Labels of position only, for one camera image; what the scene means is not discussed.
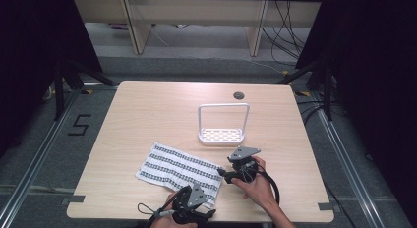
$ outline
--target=wooden tabletop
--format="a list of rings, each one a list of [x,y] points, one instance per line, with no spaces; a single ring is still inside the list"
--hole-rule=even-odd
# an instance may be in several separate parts
[[[244,98],[234,98],[242,92]],[[288,85],[133,82],[119,85],[67,214],[73,218],[149,219],[139,202],[156,210],[172,192],[135,177],[154,142],[183,150],[231,170],[227,156],[234,146],[199,142],[198,108],[208,103],[248,103],[250,112],[243,146],[256,147],[267,172],[278,184],[281,207],[294,222],[331,222],[329,204],[294,95]],[[239,114],[224,121],[206,113],[207,122],[223,128],[242,124]],[[224,181],[210,221],[270,222],[243,192]]]

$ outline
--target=person's left hand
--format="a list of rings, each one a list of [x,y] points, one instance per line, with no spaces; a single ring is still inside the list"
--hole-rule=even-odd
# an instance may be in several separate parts
[[[169,201],[176,193],[172,193],[168,196],[166,201]],[[165,210],[172,209],[172,203],[170,203]],[[180,225],[174,221],[172,215],[169,216],[162,216],[155,219],[150,226],[150,228],[197,228],[197,223],[187,223],[184,225]]]

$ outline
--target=white basket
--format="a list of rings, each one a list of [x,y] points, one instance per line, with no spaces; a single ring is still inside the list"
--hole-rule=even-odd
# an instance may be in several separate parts
[[[246,107],[245,120],[241,129],[205,129],[202,127],[202,109],[206,107]],[[239,145],[245,139],[245,127],[248,120],[249,104],[247,103],[217,103],[202,104],[199,107],[199,139],[203,144]]]

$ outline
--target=black and white cloth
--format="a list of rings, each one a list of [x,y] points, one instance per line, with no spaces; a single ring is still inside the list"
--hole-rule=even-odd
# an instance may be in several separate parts
[[[150,154],[136,173],[143,181],[164,186],[174,191],[198,183],[207,195],[205,206],[212,208],[220,188],[221,168],[205,159],[190,155],[176,148],[155,142]]]

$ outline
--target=forearm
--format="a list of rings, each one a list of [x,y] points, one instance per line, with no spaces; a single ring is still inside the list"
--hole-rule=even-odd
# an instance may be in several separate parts
[[[276,228],[295,228],[295,225],[288,219],[275,201],[267,202],[262,206],[262,208],[272,219]]]

